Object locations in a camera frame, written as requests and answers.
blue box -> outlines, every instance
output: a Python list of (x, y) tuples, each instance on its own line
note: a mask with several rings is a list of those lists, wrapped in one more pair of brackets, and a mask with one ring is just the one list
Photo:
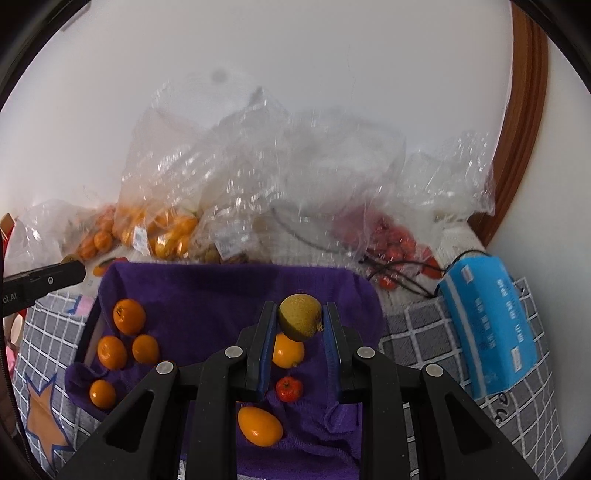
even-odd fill
[(538, 355), (513, 282), (497, 257), (459, 260), (439, 284), (456, 326), (474, 399), (506, 391)]

round metal pin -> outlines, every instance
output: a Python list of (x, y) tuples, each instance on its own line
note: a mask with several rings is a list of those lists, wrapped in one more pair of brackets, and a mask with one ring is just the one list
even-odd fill
[(172, 362), (160, 362), (158, 365), (156, 365), (156, 371), (160, 375), (169, 374), (173, 370), (174, 370), (174, 365)]
[(437, 364), (430, 364), (427, 365), (427, 368), (425, 369), (425, 371), (431, 375), (432, 377), (440, 377), (443, 375), (443, 368), (441, 368), (439, 365)]
[(360, 346), (357, 349), (357, 355), (361, 358), (373, 358), (375, 356), (375, 350), (370, 346)]
[(224, 353), (228, 358), (237, 358), (242, 355), (242, 348), (237, 345), (232, 345), (226, 348)]

orange star pattern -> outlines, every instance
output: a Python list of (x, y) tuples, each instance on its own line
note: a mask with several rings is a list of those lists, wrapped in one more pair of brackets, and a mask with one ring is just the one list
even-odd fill
[(27, 414), (27, 432), (39, 439), (45, 458), (53, 468), (53, 450), (71, 450), (70, 442), (51, 412), (51, 396), (56, 384), (54, 375), (40, 392), (27, 377), (29, 390), (29, 412)]

purple towel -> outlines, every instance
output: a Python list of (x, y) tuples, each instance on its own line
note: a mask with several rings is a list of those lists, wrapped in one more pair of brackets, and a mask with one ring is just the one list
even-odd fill
[[(107, 322), (105, 335), (133, 338), (114, 327), (111, 312), (122, 298), (138, 300), (146, 311), (143, 333), (158, 340), (161, 359), (177, 365), (203, 362), (232, 345), (240, 331), (258, 321), (264, 301), (279, 304), (294, 293), (308, 293), (322, 304), (335, 302), (343, 325), (353, 327), (366, 345), (376, 346), (384, 318), (372, 285), (348, 270), (274, 265), (114, 264), (99, 289)], [(284, 437), (270, 448), (249, 443), (237, 427), (238, 472), (267, 479), (356, 479), (361, 457), (361, 406), (339, 405), (329, 375), (321, 335), (305, 343), (304, 362), (289, 371), (272, 366), (267, 399), (261, 405), (275, 415)], [(109, 372), (98, 360), (90, 368), (73, 364), (66, 371), (72, 402), (99, 420), (105, 412), (90, 402), (92, 381), (105, 378), (122, 398), (150, 370), (130, 354), (125, 369)], [(304, 384), (303, 397), (281, 403), (275, 382), (290, 374)]]

wall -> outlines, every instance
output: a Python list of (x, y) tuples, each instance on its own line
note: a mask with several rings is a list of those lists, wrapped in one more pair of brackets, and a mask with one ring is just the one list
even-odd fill
[(168, 78), (226, 64), (286, 107), (341, 105), (411, 148), (497, 135), (508, 0), (93, 0), (0, 113), (0, 212), (115, 200), (134, 123)]
[(558, 48), (530, 166), (490, 250), (526, 275), (550, 340), (567, 458), (591, 434), (591, 95)]

